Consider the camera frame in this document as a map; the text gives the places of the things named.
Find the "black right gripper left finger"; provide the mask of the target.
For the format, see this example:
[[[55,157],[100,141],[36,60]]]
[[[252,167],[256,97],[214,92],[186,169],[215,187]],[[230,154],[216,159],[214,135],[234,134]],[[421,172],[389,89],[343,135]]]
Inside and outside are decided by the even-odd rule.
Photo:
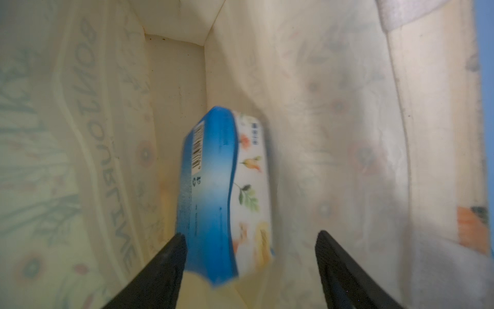
[[[104,307],[175,309],[186,259],[185,236],[177,233]]]

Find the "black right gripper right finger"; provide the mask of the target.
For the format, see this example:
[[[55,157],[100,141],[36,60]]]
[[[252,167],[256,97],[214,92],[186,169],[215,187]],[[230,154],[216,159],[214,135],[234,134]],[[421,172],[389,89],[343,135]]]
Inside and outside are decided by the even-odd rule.
[[[328,308],[401,308],[325,230],[315,255]]]

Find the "blue floral tissue pack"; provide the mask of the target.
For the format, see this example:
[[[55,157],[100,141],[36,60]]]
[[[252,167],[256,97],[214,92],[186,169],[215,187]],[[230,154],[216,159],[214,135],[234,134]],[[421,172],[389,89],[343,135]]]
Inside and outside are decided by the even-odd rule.
[[[176,231],[185,270],[213,287],[253,274],[274,258],[268,157],[261,122],[212,108],[183,143]]]

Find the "cream canvas tote bag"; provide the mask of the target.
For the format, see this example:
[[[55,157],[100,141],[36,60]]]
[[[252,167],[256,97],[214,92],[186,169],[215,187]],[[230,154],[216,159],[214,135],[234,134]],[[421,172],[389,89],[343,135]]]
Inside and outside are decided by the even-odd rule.
[[[102,308],[174,235],[183,139],[259,120],[274,262],[178,308],[325,308],[328,231],[405,308],[493,307],[478,1],[2,1],[1,307]]]

